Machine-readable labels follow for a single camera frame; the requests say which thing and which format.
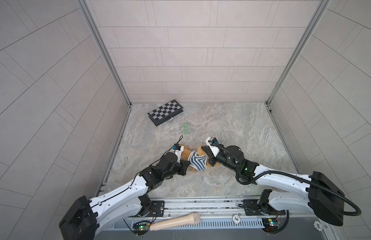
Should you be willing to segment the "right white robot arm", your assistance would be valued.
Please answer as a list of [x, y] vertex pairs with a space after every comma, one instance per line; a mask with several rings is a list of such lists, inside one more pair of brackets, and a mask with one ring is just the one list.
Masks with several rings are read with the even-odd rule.
[[264, 185], [283, 190], [283, 194], [264, 190], [259, 205], [266, 208], [266, 213], [270, 210], [313, 212], [319, 219], [334, 226], [342, 226], [344, 216], [350, 215], [344, 210], [345, 204], [350, 201], [323, 173], [298, 175], [273, 170], [245, 159], [239, 147], [225, 148], [218, 142], [203, 146], [202, 150], [211, 166], [219, 163], [234, 171], [237, 182], [242, 185]]

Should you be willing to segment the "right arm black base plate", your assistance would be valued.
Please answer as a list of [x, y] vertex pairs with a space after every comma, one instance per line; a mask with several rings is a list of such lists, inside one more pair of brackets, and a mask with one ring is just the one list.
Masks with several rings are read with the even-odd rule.
[[239, 207], [244, 209], [246, 216], [284, 216], [286, 211], [277, 211], [273, 209], [269, 204], [258, 203], [259, 200], [243, 200]]

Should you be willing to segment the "blue white striped sweater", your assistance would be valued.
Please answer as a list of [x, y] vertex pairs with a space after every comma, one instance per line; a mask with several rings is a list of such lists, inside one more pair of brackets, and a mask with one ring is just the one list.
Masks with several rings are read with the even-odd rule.
[[197, 172], [200, 172], [207, 168], [208, 156], [207, 154], [199, 156], [197, 151], [192, 151], [188, 161], [190, 162], [190, 166], [192, 168], [194, 168]]

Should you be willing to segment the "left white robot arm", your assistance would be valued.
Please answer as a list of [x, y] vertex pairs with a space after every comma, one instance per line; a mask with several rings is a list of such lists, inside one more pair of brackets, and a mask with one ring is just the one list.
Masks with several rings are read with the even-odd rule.
[[150, 209], [148, 193], [175, 175], [186, 175], [190, 162], [174, 153], [164, 154], [157, 164], [138, 172], [123, 186], [92, 199], [76, 199], [59, 223], [65, 240], [92, 240], [110, 225], [135, 215], [145, 216]]

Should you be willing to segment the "brown teddy bear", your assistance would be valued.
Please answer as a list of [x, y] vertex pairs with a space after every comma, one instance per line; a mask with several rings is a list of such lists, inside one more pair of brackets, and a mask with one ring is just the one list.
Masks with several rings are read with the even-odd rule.
[[181, 153], [181, 159], [190, 162], [190, 168], [195, 173], [204, 171], [207, 168], [213, 166], [209, 163], [209, 157], [207, 153], [199, 146], [196, 150], [191, 150], [188, 146], [181, 145], [183, 151]]

